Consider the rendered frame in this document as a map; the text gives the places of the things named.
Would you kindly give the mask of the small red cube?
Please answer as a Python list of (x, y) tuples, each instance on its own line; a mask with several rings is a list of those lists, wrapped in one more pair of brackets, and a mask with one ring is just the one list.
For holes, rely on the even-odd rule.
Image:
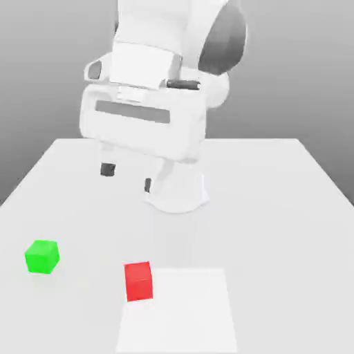
[(153, 281), (148, 261), (124, 265), (127, 301), (153, 298)]

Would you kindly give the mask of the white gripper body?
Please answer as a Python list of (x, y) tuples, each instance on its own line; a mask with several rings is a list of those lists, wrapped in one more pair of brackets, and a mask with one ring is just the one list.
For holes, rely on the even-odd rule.
[(202, 90), (163, 88), (129, 102), (118, 99), (115, 86), (90, 84), (82, 95), (80, 132), (150, 156), (195, 162), (205, 139), (206, 110)]

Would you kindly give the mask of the small green cube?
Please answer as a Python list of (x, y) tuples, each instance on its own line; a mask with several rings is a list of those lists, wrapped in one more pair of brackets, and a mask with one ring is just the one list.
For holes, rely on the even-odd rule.
[(35, 240), (25, 251), (25, 259), (29, 272), (50, 274), (60, 260), (57, 242)]

